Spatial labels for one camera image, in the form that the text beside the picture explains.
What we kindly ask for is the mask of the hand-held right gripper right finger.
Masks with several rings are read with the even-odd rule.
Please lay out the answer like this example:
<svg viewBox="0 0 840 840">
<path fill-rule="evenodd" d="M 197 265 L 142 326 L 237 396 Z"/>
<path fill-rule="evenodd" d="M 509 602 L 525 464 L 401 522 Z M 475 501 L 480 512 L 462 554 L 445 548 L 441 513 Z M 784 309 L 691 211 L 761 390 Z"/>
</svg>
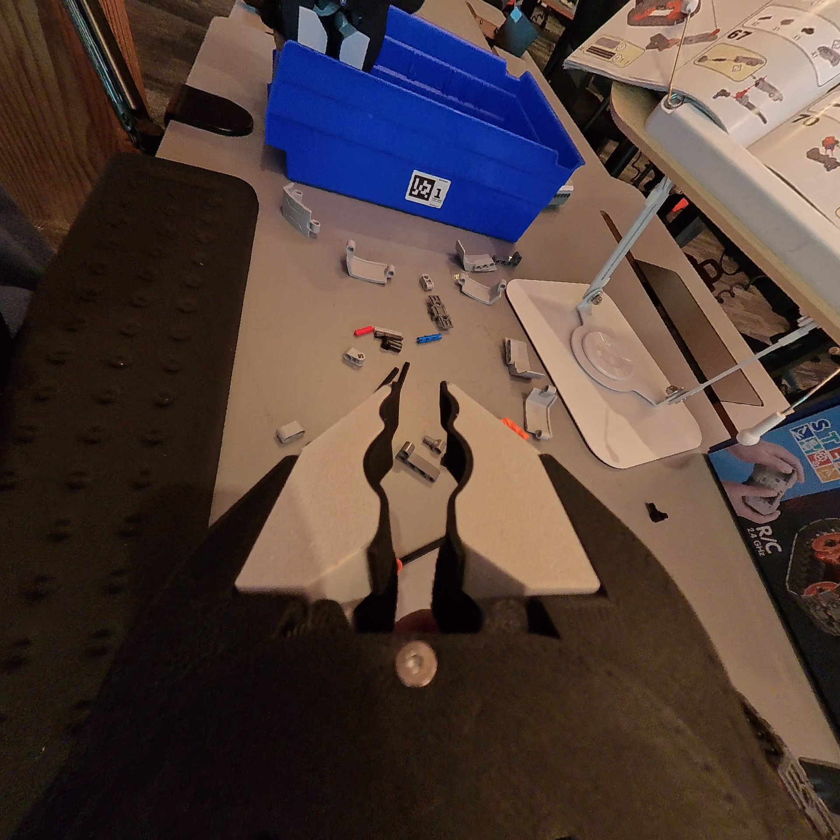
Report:
<svg viewBox="0 0 840 840">
<path fill-rule="evenodd" d="M 538 452 L 461 388 L 440 385 L 446 535 L 455 588 L 475 600 L 588 595 L 599 579 Z"/>
</svg>

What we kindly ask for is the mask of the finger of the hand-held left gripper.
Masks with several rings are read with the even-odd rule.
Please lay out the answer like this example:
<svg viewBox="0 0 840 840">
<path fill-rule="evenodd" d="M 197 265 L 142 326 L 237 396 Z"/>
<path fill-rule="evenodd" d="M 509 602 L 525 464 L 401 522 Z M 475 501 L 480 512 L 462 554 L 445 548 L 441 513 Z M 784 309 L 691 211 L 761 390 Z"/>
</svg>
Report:
<svg viewBox="0 0 840 840">
<path fill-rule="evenodd" d="M 339 60 L 362 71 L 370 71 L 380 55 L 384 28 L 373 27 L 369 33 L 353 26 L 339 29 Z"/>
<path fill-rule="evenodd" d="M 300 3 L 298 8 L 297 41 L 319 53 L 326 53 L 329 32 L 335 14 L 335 3 Z"/>
</svg>

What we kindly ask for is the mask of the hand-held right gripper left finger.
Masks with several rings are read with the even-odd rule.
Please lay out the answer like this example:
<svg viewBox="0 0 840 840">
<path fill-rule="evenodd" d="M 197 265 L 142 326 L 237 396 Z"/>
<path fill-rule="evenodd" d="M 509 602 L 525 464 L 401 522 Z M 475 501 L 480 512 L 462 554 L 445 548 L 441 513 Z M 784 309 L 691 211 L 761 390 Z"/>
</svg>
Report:
<svg viewBox="0 0 840 840">
<path fill-rule="evenodd" d="M 301 451 L 238 573 L 237 591 L 343 608 L 396 593 L 382 479 L 392 465 L 399 404 L 399 384 L 385 384 Z"/>
</svg>

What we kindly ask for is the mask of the blue plastic storage bin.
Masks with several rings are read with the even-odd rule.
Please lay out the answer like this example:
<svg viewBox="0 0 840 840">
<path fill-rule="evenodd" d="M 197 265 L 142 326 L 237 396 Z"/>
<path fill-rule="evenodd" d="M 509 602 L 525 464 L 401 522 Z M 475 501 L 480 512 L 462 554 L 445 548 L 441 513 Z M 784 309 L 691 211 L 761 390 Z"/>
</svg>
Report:
<svg viewBox="0 0 840 840">
<path fill-rule="evenodd" d="M 294 182 L 510 242 L 585 162 L 531 73 L 394 8 L 370 72 L 275 52 L 266 142 Z"/>
</svg>

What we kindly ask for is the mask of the instruction booklet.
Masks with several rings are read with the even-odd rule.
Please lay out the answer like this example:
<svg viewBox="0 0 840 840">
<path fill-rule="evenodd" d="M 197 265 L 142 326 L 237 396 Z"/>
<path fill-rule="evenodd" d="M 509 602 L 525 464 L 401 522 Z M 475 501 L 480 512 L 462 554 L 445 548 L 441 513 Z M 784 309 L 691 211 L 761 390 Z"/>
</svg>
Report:
<svg viewBox="0 0 840 840">
<path fill-rule="evenodd" d="M 628 2 L 564 66 L 697 113 L 838 225 L 838 1 Z"/>
</svg>

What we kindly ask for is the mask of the white book stand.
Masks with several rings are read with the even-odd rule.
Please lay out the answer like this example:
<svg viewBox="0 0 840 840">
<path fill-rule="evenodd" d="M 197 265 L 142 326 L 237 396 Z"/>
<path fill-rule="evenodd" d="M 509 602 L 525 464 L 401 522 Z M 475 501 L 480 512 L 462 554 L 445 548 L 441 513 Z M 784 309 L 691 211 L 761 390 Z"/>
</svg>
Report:
<svg viewBox="0 0 840 840">
<path fill-rule="evenodd" d="M 589 286 L 512 280 L 507 297 L 590 450 L 624 469 L 697 448 L 700 427 L 688 399 L 745 367 L 695 386 L 672 385 L 606 285 L 662 206 L 665 177 Z"/>
</svg>

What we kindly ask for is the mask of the wooden pillar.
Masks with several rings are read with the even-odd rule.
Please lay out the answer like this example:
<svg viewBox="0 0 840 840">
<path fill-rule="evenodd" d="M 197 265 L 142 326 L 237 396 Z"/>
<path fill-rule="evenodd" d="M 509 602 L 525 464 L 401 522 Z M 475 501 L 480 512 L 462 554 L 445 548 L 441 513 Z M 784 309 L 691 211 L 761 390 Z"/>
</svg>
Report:
<svg viewBox="0 0 840 840">
<path fill-rule="evenodd" d="M 1 176 L 56 248 L 104 166 L 137 151 L 62 2 L 1 2 Z"/>
</svg>

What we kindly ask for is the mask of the black dimpled foam mat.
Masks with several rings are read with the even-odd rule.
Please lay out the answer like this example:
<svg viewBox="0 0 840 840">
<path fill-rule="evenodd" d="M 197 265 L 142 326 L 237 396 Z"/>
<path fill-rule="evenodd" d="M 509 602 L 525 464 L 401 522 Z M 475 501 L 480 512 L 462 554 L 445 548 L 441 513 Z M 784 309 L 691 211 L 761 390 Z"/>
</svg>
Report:
<svg viewBox="0 0 840 840">
<path fill-rule="evenodd" d="M 239 178 L 118 155 L 30 305 L 2 395 L 2 838 L 206 533 L 258 211 Z"/>
</svg>

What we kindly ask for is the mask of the toy vehicle product box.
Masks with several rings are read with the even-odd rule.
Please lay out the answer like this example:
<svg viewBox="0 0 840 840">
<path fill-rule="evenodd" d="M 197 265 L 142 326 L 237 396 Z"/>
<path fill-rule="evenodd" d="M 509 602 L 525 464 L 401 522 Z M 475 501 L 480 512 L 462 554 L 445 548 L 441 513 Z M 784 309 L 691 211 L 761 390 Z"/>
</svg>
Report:
<svg viewBox="0 0 840 840">
<path fill-rule="evenodd" d="M 839 721 L 839 407 L 708 455 L 833 728 Z"/>
</svg>

